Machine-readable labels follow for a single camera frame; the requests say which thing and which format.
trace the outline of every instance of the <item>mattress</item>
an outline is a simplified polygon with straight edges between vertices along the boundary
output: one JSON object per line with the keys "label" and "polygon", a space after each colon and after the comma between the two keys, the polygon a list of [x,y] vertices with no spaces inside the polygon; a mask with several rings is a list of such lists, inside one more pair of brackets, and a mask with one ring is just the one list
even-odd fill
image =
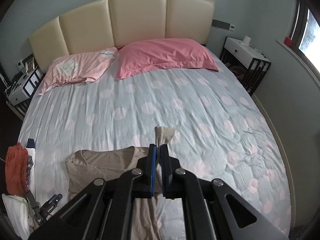
{"label": "mattress", "polygon": [[[155,126],[174,127],[169,153],[183,168],[223,179],[288,235],[290,192],[276,142],[251,97],[213,57],[219,72],[156,70],[115,82],[116,58],[94,83],[34,96],[19,141],[36,141],[36,200],[61,193],[58,208],[68,201],[64,162],[73,152],[148,146]],[[160,197],[157,219],[162,239],[185,239],[181,200]]]}

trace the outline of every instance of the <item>orange folded cloth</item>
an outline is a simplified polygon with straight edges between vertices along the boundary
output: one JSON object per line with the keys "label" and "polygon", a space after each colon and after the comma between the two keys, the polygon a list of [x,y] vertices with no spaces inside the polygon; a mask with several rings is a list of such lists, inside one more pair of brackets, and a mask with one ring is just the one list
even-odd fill
{"label": "orange folded cloth", "polygon": [[28,151],[17,143],[8,148],[5,157],[5,182],[10,195],[24,197],[27,188],[27,160]]}

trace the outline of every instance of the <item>screw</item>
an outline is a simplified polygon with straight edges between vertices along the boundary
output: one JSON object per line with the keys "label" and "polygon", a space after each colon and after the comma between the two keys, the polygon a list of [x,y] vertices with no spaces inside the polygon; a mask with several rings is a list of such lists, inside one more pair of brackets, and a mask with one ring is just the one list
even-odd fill
{"label": "screw", "polygon": [[93,181],[93,184],[96,186],[102,186],[104,183],[104,180],[102,178],[97,178]]}
{"label": "screw", "polygon": [[214,179],[213,184],[220,187],[223,185],[223,181],[221,179]]}
{"label": "screw", "polygon": [[135,169],[132,170],[132,174],[134,174],[134,175],[140,175],[140,174],[142,174],[142,170],[139,169],[139,168],[135,168]]}
{"label": "screw", "polygon": [[176,173],[178,175],[184,175],[184,174],[186,174],[186,171],[183,168],[177,168]]}

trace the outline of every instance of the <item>baseboard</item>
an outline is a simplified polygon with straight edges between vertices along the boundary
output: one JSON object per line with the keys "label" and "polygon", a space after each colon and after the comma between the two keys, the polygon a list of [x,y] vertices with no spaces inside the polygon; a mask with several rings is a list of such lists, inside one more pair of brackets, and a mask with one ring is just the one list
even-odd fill
{"label": "baseboard", "polygon": [[262,106],[261,102],[259,101],[259,99],[256,97],[255,94],[252,95],[252,99],[255,102],[255,104],[257,105],[261,114],[264,116],[264,118],[267,121],[267,124],[273,134],[273,137],[276,140],[276,143],[278,145],[278,148],[279,148],[279,151],[280,151],[280,154],[281,154],[284,166],[285,166],[285,170],[286,170],[287,177],[288,177],[288,183],[289,183],[290,198],[291,198],[291,228],[294,228],[294,226],[296,224],[296,199],[295,199],[295,191],[294,191],[294,185],[293,185],[293,180],[292,180],[292,173],[291,173],[290,165],[288,162],[288,158],[285,153],[282,142],[279,138],[279,135],[276,131],[276,128],[274,127],[268,113],[266,112],[266,110],[264,109],[264,107]]}

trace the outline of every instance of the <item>light pink printed pillow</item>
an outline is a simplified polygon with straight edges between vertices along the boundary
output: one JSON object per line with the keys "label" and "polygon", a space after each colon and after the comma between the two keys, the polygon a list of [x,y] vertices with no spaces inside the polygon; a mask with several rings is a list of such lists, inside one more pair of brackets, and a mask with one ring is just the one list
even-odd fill
{"label": "light pink printed pillow", "polygon": [[116,80],[156,69],[207,68],[218,71],[208,50],[190,39],[137,41],[120,50]]}
{"label": "light pink printed pillow", "polygon": [[117,55],[118,49],[111,47],[55,59],[45,74],[44,85],[39,95],[57,86],[95,82],[110,67]]}

